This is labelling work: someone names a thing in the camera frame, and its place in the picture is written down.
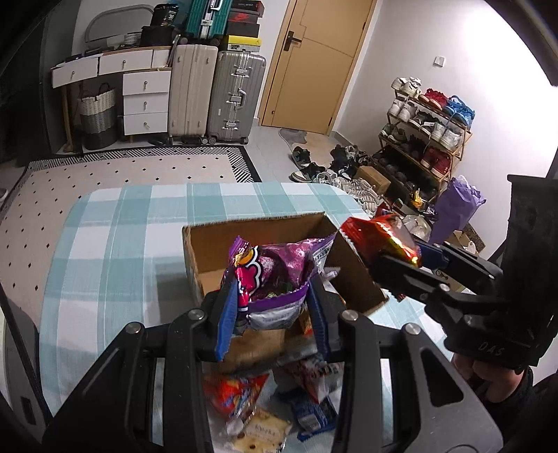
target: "black door handle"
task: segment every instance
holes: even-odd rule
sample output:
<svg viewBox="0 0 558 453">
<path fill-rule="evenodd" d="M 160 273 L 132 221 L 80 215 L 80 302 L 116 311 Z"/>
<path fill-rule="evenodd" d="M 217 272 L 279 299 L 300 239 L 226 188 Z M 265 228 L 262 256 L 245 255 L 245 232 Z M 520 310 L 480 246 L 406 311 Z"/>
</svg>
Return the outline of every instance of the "black door handle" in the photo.
<svg viewBox="0 0 558 453">
<path fill-rule="evenodd" d="M 287 39 L 285 41 L 285 47 L 283 47 L 283 50 L 285 52 L 287 52 L 290 48 L 291 48 L 291 42 L 295 41 L 295 42 L 302 42 L 302 39 L 297 39 L 294 37 L 295 32 L 290 31 L 289 33 L 287 33 Z"/>
</svg>

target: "white drawer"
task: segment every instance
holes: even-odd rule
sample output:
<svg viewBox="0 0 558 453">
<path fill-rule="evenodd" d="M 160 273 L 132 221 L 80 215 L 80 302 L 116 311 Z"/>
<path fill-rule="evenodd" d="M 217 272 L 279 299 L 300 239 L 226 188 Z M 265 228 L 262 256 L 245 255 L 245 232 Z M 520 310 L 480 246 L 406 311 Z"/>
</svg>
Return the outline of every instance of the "white drawer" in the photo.
<svg viewBox="0 0 558 453">
<path fill-rule="evenodd" d="M 101 55 L 99 60 L 99 75 L 149 69 L 151 67 L 152 58 L 152 49 Z"/>
<path fill-rule="evenodd" d="M 81 58 L 65 63 L 52 71 L 52 87 L 67 85 L 78 80 L 97 77 L 99 57 Z"/>
<path fill-rule="evenodd" d="M 149 134 L 167 132 L 167 113 L 140 113 L 124 115 L 124 134 Z"/>
<path fill-rule="evenodd" d="M 168 93 L 171 71 L 126 73 L 122 81 L 122 94 Z"/>
<path fill-rule="evenodd" d="M 168 93 L 131 94 L 129 96 L 124 96 L 124 115 L 168 111 Z"/>
<path fill-rule="evenodd" d="M 151 61 L 152 68 L 165 68 L 167 60 L 169 59 L 170 49 L 155 49 L 153 50 L 153 60 Z"/>
</svg>

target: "metal screw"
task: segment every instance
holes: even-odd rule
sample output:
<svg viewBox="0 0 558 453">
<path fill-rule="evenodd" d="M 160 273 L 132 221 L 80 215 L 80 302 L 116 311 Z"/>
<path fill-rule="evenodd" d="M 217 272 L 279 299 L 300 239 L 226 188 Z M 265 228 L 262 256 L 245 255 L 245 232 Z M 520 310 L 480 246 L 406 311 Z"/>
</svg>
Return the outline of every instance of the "metal screw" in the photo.
<svg viewBox="0 0 558 453">
<path fill-rule="evenodd" d="M 193 321 L 200 321 L 204 318 L 205 313 L 203 310 L 200 309 L 193 309 L 188 312 L 188 318 Z"/>
<path fill-rule="evenodd" d="M 341 317 L 345 321 L 356 321 L 358 319 L 358 313 L 354 310 L 345 310 L 341 313 Z"/>
<path fill-rule="evenodd" d="M 129 322 L 124 328 L 127 334 L 136 334 L 141 330 L 141 324 L 139 322 Z"/>
<path fill-rule="evenodd" d="M 420 326 L 414 322 L 409 322 L 408 324 L 405 324 L 405 330 L 408 334 L 418 335 L 420 333 Z"/>
</svg>

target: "wooden door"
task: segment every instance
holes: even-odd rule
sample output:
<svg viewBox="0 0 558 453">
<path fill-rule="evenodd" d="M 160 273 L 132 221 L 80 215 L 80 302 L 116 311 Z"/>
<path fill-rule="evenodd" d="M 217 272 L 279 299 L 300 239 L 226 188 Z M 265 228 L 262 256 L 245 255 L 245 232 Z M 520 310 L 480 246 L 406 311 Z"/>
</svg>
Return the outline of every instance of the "wooden door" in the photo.
<svg viewBox="0 0 558 453">
<path fill-rule="evenodd" d="M 358 56 L 372 3 L 296 1 L 275 74 L 270 74 L 273 82 L 264 126 L 328 132 Z"/>
</svg>

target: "purple bag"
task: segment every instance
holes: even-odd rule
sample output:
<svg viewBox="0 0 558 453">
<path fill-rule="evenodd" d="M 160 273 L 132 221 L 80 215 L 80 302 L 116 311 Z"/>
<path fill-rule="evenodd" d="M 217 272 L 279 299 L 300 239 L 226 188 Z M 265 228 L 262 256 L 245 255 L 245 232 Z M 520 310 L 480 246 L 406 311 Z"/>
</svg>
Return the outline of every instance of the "purple bag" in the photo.
<svg viewBox="0 0 558 453">
<path fill-rule="evenodd" d="M 448 188 L 434 206 L 438 220 L 432 227 L 429 244 L 442 244 L 454 232 L 462 230 L 486 198 L 470 186 L 465 176 L 451 178 Z"/>
</svg>

